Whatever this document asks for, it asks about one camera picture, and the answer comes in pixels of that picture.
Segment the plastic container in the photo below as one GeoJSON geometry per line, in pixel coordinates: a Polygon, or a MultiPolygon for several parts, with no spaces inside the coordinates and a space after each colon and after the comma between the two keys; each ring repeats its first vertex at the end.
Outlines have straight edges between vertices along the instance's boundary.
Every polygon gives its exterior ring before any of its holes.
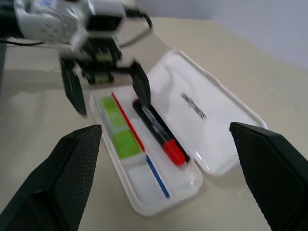
{"type": "Polygon", "coordinates": [[[90,106],[102,124],[103,139],[134,209],[153,216],[199,191],[207,173],[226,174],[238,162],[229,132],[231,122],[266,128],[252,110],[180,51],[168,52],[148,74],[152,105],[191,157],[175,166],[132,107],[137,98],[132,86],[94,91],[90,106]],[[114,96],[141,139],[145,150],[120,158],[112,141],[102,98],[114,96]]]}

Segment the red marker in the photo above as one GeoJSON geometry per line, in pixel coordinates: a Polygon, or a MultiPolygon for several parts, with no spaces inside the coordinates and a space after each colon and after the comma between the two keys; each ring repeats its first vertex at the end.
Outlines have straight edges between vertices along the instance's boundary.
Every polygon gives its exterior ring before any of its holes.
{"type": "Polygon", "coordinates": [[[133,108],[156,138],[158,143],[162,146],[163,150],[172,162],[177,166],[183,165],[185,163],[185,155],[177,146],[177,142],[172,139],[159,124],[149,108],[142,106],[139,100],[135,100],[133,102],[133,108]]]}

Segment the green eraser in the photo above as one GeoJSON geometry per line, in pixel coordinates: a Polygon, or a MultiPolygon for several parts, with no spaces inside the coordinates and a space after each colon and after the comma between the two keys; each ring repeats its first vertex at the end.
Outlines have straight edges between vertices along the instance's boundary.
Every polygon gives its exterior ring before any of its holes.
{"type": "Polygon", "coordinates": [[[120,159],[131,157],[141,152],[141,148],[131,130],[122,130],[115,133],[113,135],[113,144],[120,159]]]}
{"type": "Polygon", "coordinates": [[[141,152],[141,148],[129,129],[115,99],[110,96],[102,99],[103,107],[108,114],[110,124],[109,136],[120,159],[134,156],[141,152]]]}

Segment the table surface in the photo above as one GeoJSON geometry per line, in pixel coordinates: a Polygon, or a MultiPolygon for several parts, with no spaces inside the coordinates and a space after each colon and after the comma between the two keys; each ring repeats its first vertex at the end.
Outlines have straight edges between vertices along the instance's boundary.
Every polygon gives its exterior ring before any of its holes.
{"type": "MultiPolygon", "coordinates": [[[[182,50],[283,134],[306,158],[308,71],[254,47],[212,21],[153,19],[155,34],[124,50],[149,71],[171,47],[182,50]]],[[[127,24],[124,41],[141,30],[127,24]]],[[[85,98],[91,87],[83,83],[85,98]]],[[[9,47],[0,98],[0,210],[59,139],[93,124],[79,116],[62,87],[57,50],[9,47]]],[[[240,168],[223,177],[203,173],[198,195],[145,218],[130,202],[101,143],[93,187],[79,230],[269,231],[240,168]]]]}

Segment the pencil case lid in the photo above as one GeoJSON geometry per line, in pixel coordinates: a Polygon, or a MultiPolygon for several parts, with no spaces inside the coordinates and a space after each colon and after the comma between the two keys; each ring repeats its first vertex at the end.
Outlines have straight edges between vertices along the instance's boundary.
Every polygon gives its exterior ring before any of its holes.
{"type": "Polygon", "coordinates": [[[169,51],[149,72],[152,105],[191,158],[212,175],[239,163],[231,122],[265,122],[184,53],[169,51]]]}

